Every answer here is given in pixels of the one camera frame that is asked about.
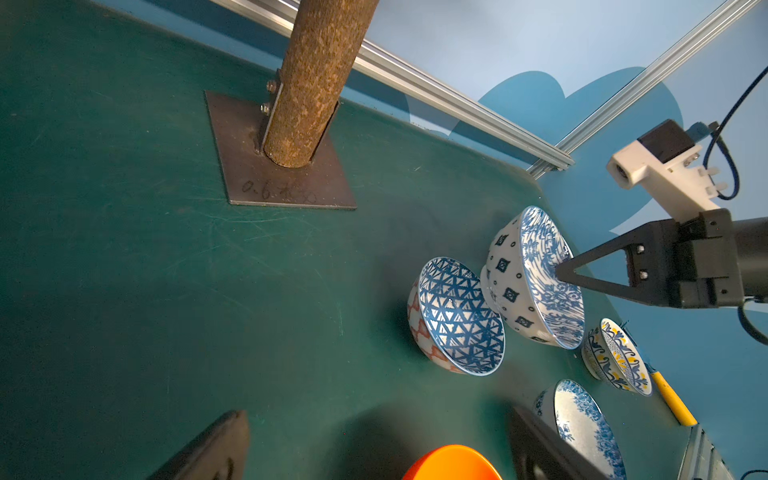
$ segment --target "blue and white bowl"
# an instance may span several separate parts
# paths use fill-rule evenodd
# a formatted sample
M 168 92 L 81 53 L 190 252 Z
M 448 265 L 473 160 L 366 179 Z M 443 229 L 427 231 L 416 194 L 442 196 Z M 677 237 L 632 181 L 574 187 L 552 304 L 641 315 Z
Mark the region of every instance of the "blue and white bowl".
M 486 376 L 504 359 L 504 323 L 466 266 L 437 257 L 424 266 L 408 301 L 411 335 L 434 363 L 452 372 Z
M 594 378 L 617 389 L 643 396 L 650 396 L 654 391 L 637 346 L 611 319 L 602 319 L 599 326 L 587 333 L 581 359 Z
M 598 404 L 581 385 L 561 380 L 538 396 L 534 412 L 608 478 L 626 480 L 614 433 Z
M 578 348 L 584 338 L 581 289 L 554 274 L 572 257 L 552 219 L 539 207 L 525 208 L 491 242 L 481 273 L 485 301 L 524 337 Z

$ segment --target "orange bowl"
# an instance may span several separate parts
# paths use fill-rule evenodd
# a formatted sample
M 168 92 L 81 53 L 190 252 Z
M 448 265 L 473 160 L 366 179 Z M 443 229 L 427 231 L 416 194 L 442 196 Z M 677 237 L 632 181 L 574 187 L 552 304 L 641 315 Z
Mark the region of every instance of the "orange bowl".
M 493 465 L 464 445 L 446 445 L 421 457 L 402 480 L 502 480 Z

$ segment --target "metal frame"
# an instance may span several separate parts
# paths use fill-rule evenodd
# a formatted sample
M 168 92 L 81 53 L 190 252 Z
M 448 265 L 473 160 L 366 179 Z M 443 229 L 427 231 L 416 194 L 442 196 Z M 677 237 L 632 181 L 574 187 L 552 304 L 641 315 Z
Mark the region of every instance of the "metal frame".
M 557 148 L 568 155 L 573 153 L 592 135 L 599 132 L 602 127 L 619 116 L 621 112 L 627 110 L 651 88 L 660 84 L 669 74 L 685 63 L 688 58 L 694 56 L 758 3 L 760 3 L 760 0 L 727 0 L 697 25 L 696 28 L 689 31 L 678 43 L 664 52 L 654 63 L 650 64 L 648 68 L 619 90 L 616 95 L 600 106 L 586 120 L 582 121 L 571 133 L 560 140 Z M 541 161 L 535 162 L 528 168 L 528 172 L 534 178 L 539 178 L 550 170 L 552 168 Z
M 299 3 L 294 0 L 211 0 L 290 37 Z M 420 71 L 401 58 L 365 40 L 354 64 L 355 70 L 381 81 L 458 118 L 487 134 L 542 159 L 558 169 L 574 164 L 569 154 L 513 124 L 506 118 Z

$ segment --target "wooden pole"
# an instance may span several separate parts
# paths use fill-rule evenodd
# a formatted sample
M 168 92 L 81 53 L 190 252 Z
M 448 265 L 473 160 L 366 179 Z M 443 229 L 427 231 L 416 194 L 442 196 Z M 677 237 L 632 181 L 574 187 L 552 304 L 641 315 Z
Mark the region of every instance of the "wooden pole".
M 379 0 L 302 0 L 286 56 L 283 91 L 264 151 L 304 167 L 320 142 Z

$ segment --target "yellow and blue patterned bowl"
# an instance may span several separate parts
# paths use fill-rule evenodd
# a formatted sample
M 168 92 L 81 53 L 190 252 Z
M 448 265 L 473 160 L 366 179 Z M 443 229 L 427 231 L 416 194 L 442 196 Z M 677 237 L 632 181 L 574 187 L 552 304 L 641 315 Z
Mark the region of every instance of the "yellow and blue patterned bowl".
M 650 396 L 653 386 L 637 346 L 611 319 L 587 334 L 581 346 L 581 359 L 589 373 L 617 389 Z

